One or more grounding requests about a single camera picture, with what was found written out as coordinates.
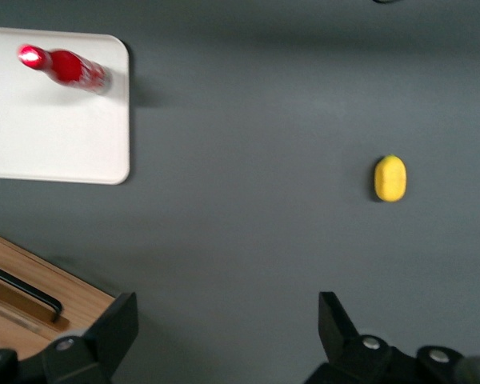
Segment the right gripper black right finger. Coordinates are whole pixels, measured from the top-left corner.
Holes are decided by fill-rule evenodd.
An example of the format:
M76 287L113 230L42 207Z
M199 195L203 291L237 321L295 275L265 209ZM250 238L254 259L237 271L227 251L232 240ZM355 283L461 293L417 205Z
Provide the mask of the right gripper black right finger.
M333 292L318 296L318 334L327 361L307 383L420 383L415 359L379 337L360 334Z

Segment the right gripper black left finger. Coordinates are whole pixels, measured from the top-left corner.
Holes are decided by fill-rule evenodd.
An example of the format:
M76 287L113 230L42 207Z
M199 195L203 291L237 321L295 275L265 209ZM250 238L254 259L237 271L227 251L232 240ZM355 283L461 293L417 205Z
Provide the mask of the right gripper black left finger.
M137 335L137 295L120 294L83 334L59 338L42 352L46 381L110 383Z

